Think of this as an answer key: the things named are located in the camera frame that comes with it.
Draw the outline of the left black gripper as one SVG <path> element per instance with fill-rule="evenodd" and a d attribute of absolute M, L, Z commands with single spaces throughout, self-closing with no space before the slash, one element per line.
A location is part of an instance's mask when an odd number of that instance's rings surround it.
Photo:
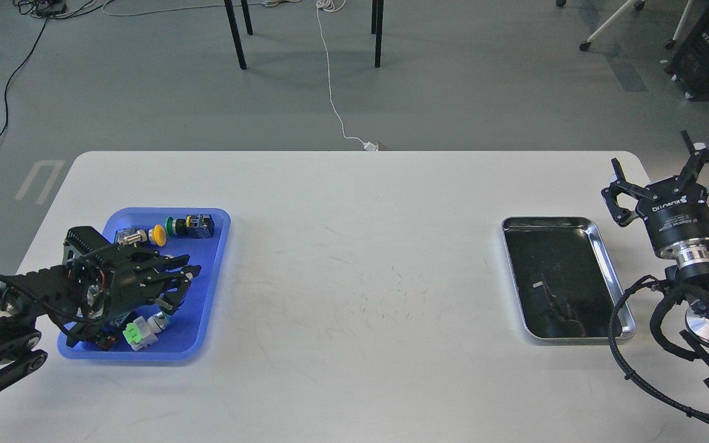
<path fill-rule="evenodd" d="M 97 322 L 155 305 L 175 314 L 183 305 L 192 280 L 165 280 L 199 276 L 202 266 L 189 265 L 189 255 L 161 255 L 154 249 L 98 249 L 87 253 L 87 270 L 97 277 L 87 291 L 87 318 Z"/>

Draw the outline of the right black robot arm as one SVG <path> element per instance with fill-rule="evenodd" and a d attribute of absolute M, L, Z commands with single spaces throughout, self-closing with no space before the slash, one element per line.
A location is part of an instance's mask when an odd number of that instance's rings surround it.
<path fill-rule="evenodd" d="M 609 328 L 614 328 L 630 295 L 643 288 L 658 291 L 662 299 L 649 322 L 653 339 L 668 353 L 709 367 L 709 148 L 696 148 L 686 131 L 681 135 L 689 159 L 679 174 L 659 182 L 632 184 L 619 160 L 612 160 L 614 177 L 601 191 L 612 219 L 621 227 L 640 219 L 655 255 L 673 264 L 664 279 L 647 275 L 625 289 L 611 311 Z M 709 414 L 672 400 L 641 378 L 620 353 L 613 331 L 607 340 L 625 379 L 709 425 Z M 709 377 L 704 382 L 709 389 Z"/>

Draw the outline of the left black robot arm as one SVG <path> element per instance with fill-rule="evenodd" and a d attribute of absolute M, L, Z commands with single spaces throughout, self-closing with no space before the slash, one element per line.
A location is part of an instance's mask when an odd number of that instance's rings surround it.
<path fill-rule="evenodd" d="M 28 274 L 0 274 L 0 392 L 47 360 L 37 349 L 36 320 L 47 315 L 67 345 L 88 342 L 108 350 L 135 320 L 135 310 L 155 305 L 165 315 L 182 305 L 201 271 L 188 255 L 165 256 L 135 243 L 110 243 L 88 225 L 68 230 L 61 264 Z"/>

